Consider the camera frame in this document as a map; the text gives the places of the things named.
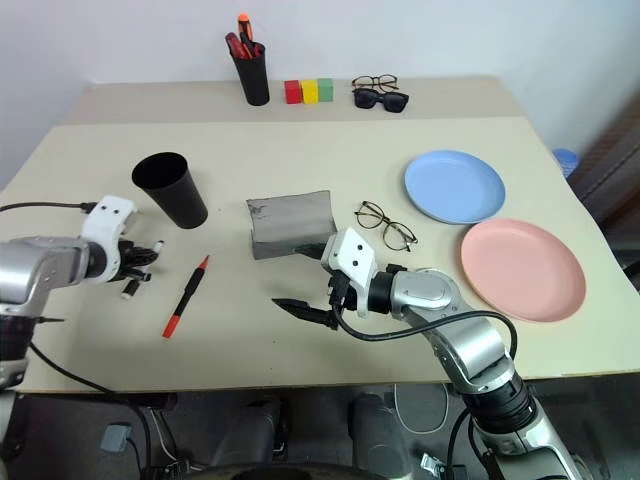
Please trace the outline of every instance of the yellow block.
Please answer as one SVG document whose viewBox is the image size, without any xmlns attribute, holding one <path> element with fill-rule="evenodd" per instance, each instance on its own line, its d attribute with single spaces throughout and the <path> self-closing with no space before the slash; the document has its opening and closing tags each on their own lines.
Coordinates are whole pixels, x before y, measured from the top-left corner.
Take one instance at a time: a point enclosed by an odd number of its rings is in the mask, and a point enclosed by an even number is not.
<svg viewBox="0 0 640 480">
<path fill-rule="evenodd" d="M 318 82 L 315 80 L 300 80 L 302 87 L 302 101 L 304 103 L 318 103 Z"/>
</svg>

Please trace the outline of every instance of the orange marker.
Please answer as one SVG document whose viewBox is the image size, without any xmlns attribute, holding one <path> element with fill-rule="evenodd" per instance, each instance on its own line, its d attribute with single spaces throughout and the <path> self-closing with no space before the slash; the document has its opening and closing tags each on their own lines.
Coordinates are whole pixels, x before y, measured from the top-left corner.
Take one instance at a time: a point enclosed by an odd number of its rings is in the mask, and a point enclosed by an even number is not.
<svg viewBox="0 0 640 480">
<path fill-rule="evenodd" d="M 251 22 L 249 21 L 249 15 L 241 13 L 238 15 L 238 33 L 244 32 L 247 38 L 253 41 L 253 30 L 251 29 Z"/>
<path fill-rule="evenodd" d="M 207 270 L 208 264 L 209 264 L 209 255 L 204 257 L 204 260 L 202 261 L 202 263 L 200 263 L 200 265 L 198 265 L 198 268 L 196 268 L 191 274 L 191 278 L 189 279 L 187 286 L 184 287 L 184 293 L 182 294 L 182 298 L 180 299 L 178 306 L 173 312 L 173 315 L 171 315 L 171 318 L 169 319 L 169 323 L 167 323 L 167 326 L 165 327 L 164 332 L 162 332 L 162 336 L 164 338 L 171 338 L 171 335 L 173 335 L 173 331 L 176 329 L 176 327 L 178 326 L 178 323 L 180 322 L 180 316 L 182 315 L 182 312 L 184 312 L 184 309 L 186 308 L 187 304 L 189 303 L 191 296 L 194 293 L 196 293 L 196 290 L 198 289 L 198 285 L 200 284 L 200 280 L 202 280 L 202 277 L 204 276 L 204 272 Z"/>
</svg>

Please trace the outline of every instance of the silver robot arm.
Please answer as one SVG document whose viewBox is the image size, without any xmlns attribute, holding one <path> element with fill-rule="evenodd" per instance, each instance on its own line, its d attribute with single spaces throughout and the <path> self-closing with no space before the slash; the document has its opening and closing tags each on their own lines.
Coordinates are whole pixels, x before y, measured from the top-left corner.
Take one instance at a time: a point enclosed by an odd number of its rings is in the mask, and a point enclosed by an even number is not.
<svg viewBox="0 0 640 480">
<path fill-rule="evenodd" d="M 352 229 L 329 239 L 321 263 L 332 275 L 332 310 L 322 312 L 290 299 L 276 299 L 275 303 L 298 318 L 345 330 L 348 325 L 336 318 L 342 307 L 357 310 L 361 317 L 369 311 L 391 313 L 412 327 L 472 311 L 455 282 L 442 272 L 409 272 L 399 266 L 379 271 L 373 249 Z M 502 337 L 486 318 L 450 323 L 424 336 L 493 453 L 491 464 L 486 459 L 491 478 L 582 479 L 542 406 L 516 372 Z"/>
<path fill-rule="evenodd" d="M 88 215 L 78 238 L 0 243 L 0 390 L 22 382 L 35 325 L 48 320 L 42 313 L 51 290 L 83 281 L 108 282 L 127 271 L 120 237 L 135 212 L 133 202 L 106 196 Z"/>
</svg>

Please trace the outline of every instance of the pink plate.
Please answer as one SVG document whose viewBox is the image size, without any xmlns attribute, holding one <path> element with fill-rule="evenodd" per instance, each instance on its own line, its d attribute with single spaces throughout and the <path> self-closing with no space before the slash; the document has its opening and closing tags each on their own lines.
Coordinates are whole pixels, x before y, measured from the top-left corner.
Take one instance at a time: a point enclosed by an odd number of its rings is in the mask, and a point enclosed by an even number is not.
<svg viewBox="0 0 640 480">
<path fill-rule="evenodd" d="M 487 220 L 467 232 L 460 253 L 476 292 L 508 315 L 555 322 L 582 305 L 587 287 L 578 260 L 540 227 L 504 218 Z"/>
</svg>

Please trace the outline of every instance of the red pen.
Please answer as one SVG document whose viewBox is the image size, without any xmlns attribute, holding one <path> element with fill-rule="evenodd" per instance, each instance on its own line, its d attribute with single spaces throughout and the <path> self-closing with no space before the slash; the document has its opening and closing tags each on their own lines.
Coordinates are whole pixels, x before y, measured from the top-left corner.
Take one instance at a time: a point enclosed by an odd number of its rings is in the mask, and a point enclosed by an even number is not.
<svg viewBox="0 0 640 480">
<path fill-rule="evenodd" d="M 191 296 L 194 293 L 196 293 L 198 285 L 200 284 L 200 280 L 202 280 L 202 277 L 204 276 L 204 272 L 207 270 L 208 264 L 209 264 L 209 255 L 204 257 L 204 260 L 202 261 L 202 263 L 200 263 L 200 265 L 198 265 L 198 268 L 196 268 L 191 274 L 191 278 L 189 279 L 187 286 L 184 287 L 184 293 L 182 294 L 182 298 L 180 299 L 178 306 L 173 312 L 173 315 L 171 315 L 171 318 L 169 319 L 169 323 L 167 323 L 167 326 L 165 327 L 164 332 L 162 332 L 162 336 L 164 338 L 171 338 L 171 335 L 173 335 L 173 331 L 176 329 L 176 327 L 178 326 L 178 323 L 180 322 L 180 316 L 182 315 L 182 312 L 184 312 L 184 309 L 186 308 L 187 304 L 189 303 Z"/>
<path fill-rule="evenodd" d="M 260 47 L 258 46 L 258 44 L 253 40 L 250 40 L 249 37 L 247 37 L 246 33 L 240 33 L 240 41 L 242 42 L 242 46 L 246 48 L 251 58 L 259 57 L 262 54 L 262 52 L 260 52 Z"/>
<path fill-rule="evenodd" d="M 242 45 L 242 43 L 240 43 L 240 40 L 235 33 L 227 33 L 224 39 L 229 46 L 229 53 L 231 53 L 232 57 L 239 58 L 241 60 L 248 60 L 249 58 L 251 58 L 249 55 L 247 55 L 245 47 Z"/>
</svg>

